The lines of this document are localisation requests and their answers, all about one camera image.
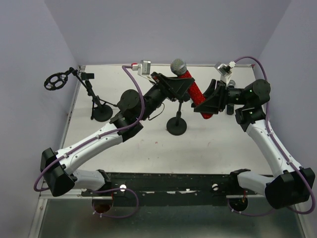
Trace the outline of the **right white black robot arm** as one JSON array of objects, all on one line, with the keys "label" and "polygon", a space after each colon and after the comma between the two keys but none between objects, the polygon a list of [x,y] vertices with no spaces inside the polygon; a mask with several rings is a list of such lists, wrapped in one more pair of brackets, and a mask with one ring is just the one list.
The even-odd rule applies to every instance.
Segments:
[{"label": "right white black robot arm", "polygon": [[274,134],[262,106],[270,100],[270,84],[258,79],[243,89],[227,86],[222,80],[213,79],[207,88],[207,98],[194,108],[195,112],[216,115],[227,105],[238,105],[235,118],[262,152],[271,177],[258,175],[248,169],[232,172],[234,188],[244,188],[263,195],[274,209],[289,207],[312,200],[315,173],[304,168],[285,149]]}]

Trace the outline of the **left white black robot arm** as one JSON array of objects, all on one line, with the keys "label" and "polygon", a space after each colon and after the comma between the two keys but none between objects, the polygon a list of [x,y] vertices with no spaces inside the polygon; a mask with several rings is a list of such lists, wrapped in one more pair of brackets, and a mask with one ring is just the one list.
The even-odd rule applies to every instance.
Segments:
[{"label": "left white black robot arm", "polygon": [[102,128],[83,140],[54,152],[42,152],[40,171],[54,197],[73,188],[100,190],[110,181],[103,170],[85,171],[80,166],[102,151],[134,137],[165,99],[181,100],[194,83],[193,78],[166,77],[152,73],[154,85],[143,95],[141,90],[126,90],[117,106],[119,112]]}]

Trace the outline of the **short black round-base mic stand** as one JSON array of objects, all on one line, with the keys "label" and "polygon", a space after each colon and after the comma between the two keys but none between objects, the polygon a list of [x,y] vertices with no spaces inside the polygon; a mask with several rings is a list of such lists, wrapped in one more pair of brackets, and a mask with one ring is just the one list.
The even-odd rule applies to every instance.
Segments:
[{"label": "short black round-base mic stand", "polygon": [[168,120],[166,124],[167,131],[174,136],[180,136],[183,135],[187,130],[187,123],[186,121],[181,117],[181,107],[183,104],[183,100],[179,100],[179,106],[178,110],[176,112],[176,116],[172,117]]}]

